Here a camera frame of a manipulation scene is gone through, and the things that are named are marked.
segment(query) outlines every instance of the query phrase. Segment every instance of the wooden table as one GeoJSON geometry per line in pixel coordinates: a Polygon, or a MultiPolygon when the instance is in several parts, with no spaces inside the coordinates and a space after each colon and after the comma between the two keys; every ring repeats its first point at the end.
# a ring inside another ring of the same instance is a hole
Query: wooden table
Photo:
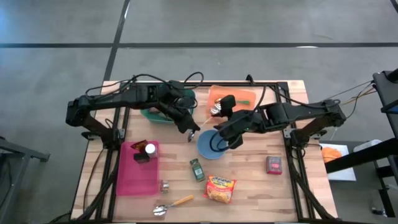
{"type": "MultiPolygon", "coordinates": [[[[302,80],[284,81],[289,84],[290,96],[302,102],[308,102],[304,82],[302,80]]],[[[103,88],[107,93],[117,86],[103,88]]],[[[208,87],[195,89],[198,108],[193,115],[200,126],[207,120],[205,115],[208,87]]],[[[239,89],[256,92],[259,100],[262,87],[239,87],[239,89]]],[[[267,89],[262,104],[275,102],[275,94],[267,89]]],[[[95,118],[104,123],[105,118],[113,119],[114,109],[100,110],[95,118]]],[[[297,122],[298,128],[308,121],[297,122]]],[[[216,121],[204,125],[202,130],[211,129],[216,121]]],[[[218,160],[210,161],[202,158],[196,149],[197,133],[191,143],[187,143],[187,134],[178,132],[177,127],[170,124],[151,124],[139,110],[130,110],[126,141],[158,140],[160,142],[160,179],[170,182],[167,194],[155,197],[117,197],[114,211],[115,222],[291,222],[297,221],[295,213],[289,170],[286,162],[285,147],[280,131],[267,134],[246,133],[244,144],[235,150],[226,151],[218,160]],[[282,157],[282,175],[265,173],[267,156],[282,157]],[[197,183],[192,174],[189,161],[199,158],[206,175],[216,175],[227,179],[236,179],[237,183],[231,204],[223,204],[203,197],[205,181],[197,183]],[[166,216],[159,219],[153,216],[152,209],[156,205],[172,203],[184,196],[193,194],[195,198],[180,207],[170,209],[166,216]]],[[[83,169],[73,205],[72,218],[82,214],[83,196],[94,161],[102,150],[100,140],[90,141],[86,152],[83,169]]],[[[87,205],[94,199],[101,185],[106,152],[93,175],[88,189],[87,205]]],[[[337,217],[335,203],[331,194],[328,177],[322,155],[318,146],[309,146],[304,157],[308,181],[311,191],[320,203],[333,216],[337,217]]],[[[103,216],[108,211],[110,191],[105,198],[103,216]]],[[[300,193],[304,214],[307,214],[303,193],[300,193]]]]}

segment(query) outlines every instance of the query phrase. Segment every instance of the pink plastic container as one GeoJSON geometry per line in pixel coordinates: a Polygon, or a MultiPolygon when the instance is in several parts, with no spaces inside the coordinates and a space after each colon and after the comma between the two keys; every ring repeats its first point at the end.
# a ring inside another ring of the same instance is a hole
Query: pink plastic container
{"type": "MultiPolygon", "coordinates": [[[[117,196],[146,196],[159,193],[159,158],[151,158],[149,162],[139,164],[134,154],[139,151],[131,148],[135,142],[124,142],[121,146],[117,196]]],[[[155,145],[159,155],[159,142],[148,141],[155,145]]]]}

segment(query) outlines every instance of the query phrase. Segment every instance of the concrete floor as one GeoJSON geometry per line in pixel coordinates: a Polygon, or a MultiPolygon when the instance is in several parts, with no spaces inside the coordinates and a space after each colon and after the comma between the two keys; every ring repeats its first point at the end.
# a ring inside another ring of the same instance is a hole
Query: concrete floor
{"type": "MultiPolygon", "coordinates": [[[[0,1],[0,43],[112,43],[123,2],[0,1]]],[[[121,42],[397,42],[397,23],[390,0],[137,0],[121,42]]],[[[31,162],[13,223],[48,222],[71,208],[87,142],[83,129],[65,124],[66,105],[101,84],[110,51],[0,49],[0,136],[51,153],[46,164],[31,162]]],[[[310,101],[317,101],[397,68],[397,55],[389,47],[119,49],[111,80],[142,72],[181,80],[197,70],[207,80],[241,80],[250,73],[257,80],[304,80],[310,101]]],[[[391,138],[380,107],[377,95],[360,100],[333,139],[391,138]]],[[[343,109],[349,113],[352,105],[343,109]]],[[[368,188],[345,188],[332,184],[340,218],[396,221],[369,214],[368,188]],[[345,200],[355,192],[355,200],[345,200]]]]}

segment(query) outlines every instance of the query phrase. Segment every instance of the green bowl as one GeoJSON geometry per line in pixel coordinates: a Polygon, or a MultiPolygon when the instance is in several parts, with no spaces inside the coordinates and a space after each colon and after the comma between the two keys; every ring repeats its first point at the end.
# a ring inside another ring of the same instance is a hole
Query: green bowl
{"type": "MultiPolygon", "coordinates": [[[[195,97],[195,92],[193,90],[184,90],[184,96],[195,97]]],[[[159,116],[158,114],[150,113],[149,109],[141,110],[141,114],[152,123],[174,124],[174,121],[170,118],[165,118],[163,116],[159,116]]]]}

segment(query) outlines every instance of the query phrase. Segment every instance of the blue bowl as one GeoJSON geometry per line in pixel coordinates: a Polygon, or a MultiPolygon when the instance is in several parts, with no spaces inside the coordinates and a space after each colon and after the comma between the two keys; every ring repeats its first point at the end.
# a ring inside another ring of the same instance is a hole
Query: blue bowl
{"type": "MultiPolygon", "coordinates": [[[[210,139],[216,132],[217,132],[217,130],[207,130],[204,133],[202,133],[198,138],[197,148],[198,148],[199,154],[206,159],[219,159],[225,153],[225,152],[215,152],[210,149],[210,139]]],[[[214,137],[211,145],[213,146],[213,149],[224,148],[227,146],[227,142],[224,141],[223,138],[219,134],[217,134],[214,137]]]]}

